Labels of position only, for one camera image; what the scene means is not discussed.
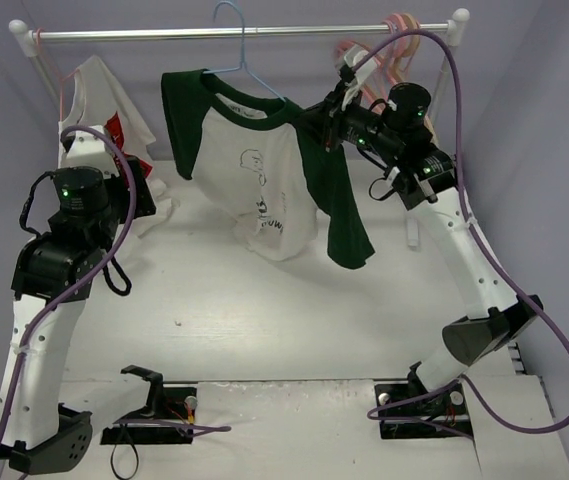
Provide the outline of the white green raglan t-shirt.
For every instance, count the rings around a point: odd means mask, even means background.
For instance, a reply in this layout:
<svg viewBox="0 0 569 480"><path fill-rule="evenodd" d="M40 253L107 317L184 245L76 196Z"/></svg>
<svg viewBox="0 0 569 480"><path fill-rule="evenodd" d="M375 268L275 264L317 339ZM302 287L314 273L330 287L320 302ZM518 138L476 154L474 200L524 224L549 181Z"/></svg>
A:
<svg viewBox="0 0 569 480"><path fill-rule="evenodd" d="M241 92L205 71L165 73L161 98L178 174L235 222L248 249L271 261L300 254L329 218L327 255L359 269L374 254L343 149L325 151L289 99Z"/></svg>

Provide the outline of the blue wire hanger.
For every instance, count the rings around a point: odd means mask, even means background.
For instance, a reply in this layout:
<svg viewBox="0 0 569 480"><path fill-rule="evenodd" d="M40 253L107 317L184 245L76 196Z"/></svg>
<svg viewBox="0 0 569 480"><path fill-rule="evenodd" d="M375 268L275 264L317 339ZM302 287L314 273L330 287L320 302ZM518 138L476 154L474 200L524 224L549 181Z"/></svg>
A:
<svg viewBox="0 0 569 480"><path fill-rule="evenodd" d="M216 21L219 10L223 7L227 6L231 8L237 15L240 21L240 45L239 45L239 58L238 58L238 65L236 67L230 68L222 68L222 69L206 69L204 71L205 75L222 75L227 73L235 73L235 72L244 72L246 75L251 77L254 81L268 90L271 94L273 94L277 99L284 101L285 97L282 96L279 92L277 92L274 88L272 88L268 83L262 80L257 74L255 74L251 68L249 67L247 56L246 56L246 20L243 14L242 9L234 2L228 0L218 1L214 7L212 19Z"/></svg>

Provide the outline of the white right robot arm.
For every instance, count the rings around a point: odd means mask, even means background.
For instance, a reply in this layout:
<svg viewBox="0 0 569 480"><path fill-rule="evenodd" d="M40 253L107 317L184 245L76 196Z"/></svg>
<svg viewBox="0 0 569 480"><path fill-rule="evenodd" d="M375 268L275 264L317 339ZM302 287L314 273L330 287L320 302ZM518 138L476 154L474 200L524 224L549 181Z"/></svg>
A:
<svg viewBox="0 0 569 480"><path fill-rule="evenodd" d="M471 233L455 162L435 146L425 125L429 92L415 83L397 84L379 113L359 101L344 104L343 95L334 90L305 109L302 126L327 149L348 142L380 158L392 190L437 245L464 302L464 316L443 328L440 346L408 376L409 405L428 412L441 402L445 386L522 333L541 302L516 293L487 259L490 248L478 246L483 236Z"/></svg>

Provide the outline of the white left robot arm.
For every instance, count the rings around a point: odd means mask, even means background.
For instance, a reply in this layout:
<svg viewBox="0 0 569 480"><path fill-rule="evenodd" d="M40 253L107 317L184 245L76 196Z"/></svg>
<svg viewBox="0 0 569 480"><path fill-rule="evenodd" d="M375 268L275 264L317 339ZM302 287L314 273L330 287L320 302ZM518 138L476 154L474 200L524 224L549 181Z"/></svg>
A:
<svg viewBox="0 0 569 480"><path fill-rule="evenodd" d="M58 210L18 255L13 325L0 387L0 460L24 475L64 473L98 430L97 408L60 398L71 339L98 275L121 273L115 258L134 219L156 208L147 167L129 155L42 174Z"/></svg>

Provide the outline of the pink plastic hanger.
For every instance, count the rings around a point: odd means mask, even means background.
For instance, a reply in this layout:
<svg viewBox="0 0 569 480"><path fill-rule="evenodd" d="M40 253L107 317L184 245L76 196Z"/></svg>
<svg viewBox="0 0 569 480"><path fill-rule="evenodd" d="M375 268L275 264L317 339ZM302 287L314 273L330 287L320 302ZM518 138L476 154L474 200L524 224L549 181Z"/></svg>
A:
<svg viewBox="0 0 569 480"><path fill-rule="evenodd" d="M418 20L409 13L393 13L384 24L392 33L419 28ZM408 68L419 48L418 37L403 37L385 47L374 57L378 68L369 77L362 88L362 102L370 106L375 100L388 97L389 90L398 83L405 82ZM333 60L337 70L340 69L345 55L352 50L353 54L367 54L370 47L354 40L341 40L333 49Z"/></svg>

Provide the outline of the white shirt with red print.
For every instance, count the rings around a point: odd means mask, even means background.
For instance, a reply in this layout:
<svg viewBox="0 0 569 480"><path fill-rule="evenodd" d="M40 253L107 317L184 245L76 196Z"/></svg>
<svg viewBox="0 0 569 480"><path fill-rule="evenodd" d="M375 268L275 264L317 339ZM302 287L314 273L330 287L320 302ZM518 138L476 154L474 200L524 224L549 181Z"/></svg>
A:
<svg viewBox="0 0 569 480"><path fill-rule="evenodd" d="M73 80L71 108L58 127L100 125L111 135L122 153L140 160L156 205L155 214L133 221L131 233L141 238L164 223L174 207L172 198L166 194L167 185L158 176L155 162L148 151L148 146L156 138L119 80L100 57L93 55L80 64L73 73Z"/></svg>

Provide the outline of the pink hanger holding shirt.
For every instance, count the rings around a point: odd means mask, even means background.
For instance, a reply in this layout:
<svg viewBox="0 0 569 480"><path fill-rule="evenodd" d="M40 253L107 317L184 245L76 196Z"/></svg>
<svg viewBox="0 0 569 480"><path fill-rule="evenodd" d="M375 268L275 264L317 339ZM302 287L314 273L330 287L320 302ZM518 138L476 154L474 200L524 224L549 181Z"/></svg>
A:
<svg viewBox="0 0 569 480"><path fill-rule="evenodd" d="M66 117L65 110L65 96L66 96L66 83L73 79L77 70L73 70L70 73L63 73L57 63L53 60L51 55L48 53L43 45L42 33L44 30L38 28L34 33L35 49L37 52L36 57L44 63L45 75L53 83L54 96L57 98L59 121L62 122Z"/></svg>

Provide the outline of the metal clothes rack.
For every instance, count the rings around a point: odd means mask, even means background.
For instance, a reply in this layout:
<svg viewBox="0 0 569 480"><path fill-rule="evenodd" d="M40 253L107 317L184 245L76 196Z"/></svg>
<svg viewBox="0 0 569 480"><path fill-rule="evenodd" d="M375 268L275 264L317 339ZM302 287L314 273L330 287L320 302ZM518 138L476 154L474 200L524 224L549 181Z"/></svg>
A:
<svg viewBox="0 0 569 480"><path fill-rule="evenodd" d="M470 12L466 8L458 8L452 18L440 23L420 23L424 31L434 33L441 37L454 55L462 43L462 39L470 20ZM103 30L103 31L64 31L40 32L30 29L22 20L14 19L8 24L8 29L14 36L23 54L31 60L38 71L42 82L48 89L51 98L55 98L53 86L53 66L46 67L43 60L42 47L45 44L71 44L71 43L113 43L113 42L160 42L160 41L187 41L187 40L234 40L239 46L239 70L227 69L226 73L245 71L251 75L248 60L246 60L246 39L262 39L276 37L319 37L341 34L399 34L400 21L389 24L383 22L371 25L324 25L324 26L276 26L276 27L246 27L236 28L193 28L193 29L133 29L133 30ZM430 120L433 124L440 111L440 103L444 97L449 79L452 78L448 60L444 60L437 78L433 104L430 107ZM416 249L420 246L420 231L417 220L411 215L406 216L407 245Z"/></svg>

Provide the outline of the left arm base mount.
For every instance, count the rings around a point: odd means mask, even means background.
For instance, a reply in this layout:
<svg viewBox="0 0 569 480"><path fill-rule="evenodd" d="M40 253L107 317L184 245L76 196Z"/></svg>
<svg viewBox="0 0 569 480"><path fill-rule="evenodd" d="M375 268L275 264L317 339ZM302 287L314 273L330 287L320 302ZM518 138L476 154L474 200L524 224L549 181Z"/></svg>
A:
<svg viewBox="0 0 569 480"><path fill-rule="evenodd" d="M197 388L193 386L166 386L161 373L147 368L129 365L121 374L133 375L149 384L149 393L143 407L124 416L126 420L138 420L135 424L115 424L103 430L100 444L112 445L109 464L116 479L133 479L140 466L137 447L150 445L190 445L195 431L171 428L155 424L155 421L193 424L196 406L190 401L197 399ZM118 472L115 465L115 452L118 446L129 447L134 455L134 468L130 474Z"/></svg>

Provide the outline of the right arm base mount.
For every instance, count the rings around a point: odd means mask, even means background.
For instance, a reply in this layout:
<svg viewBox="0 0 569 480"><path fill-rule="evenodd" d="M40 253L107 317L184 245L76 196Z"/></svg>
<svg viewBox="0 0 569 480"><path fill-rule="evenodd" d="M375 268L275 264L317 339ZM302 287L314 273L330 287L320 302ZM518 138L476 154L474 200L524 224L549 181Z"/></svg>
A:
<svg viewBox="0 0 569 480"><path fill-rule="evenodd" d="M382 440L427 440L445 438L474 439L462 386L456 384L444 393L407 403L423 394L408 382L375 383L375 412Z"/></svg>

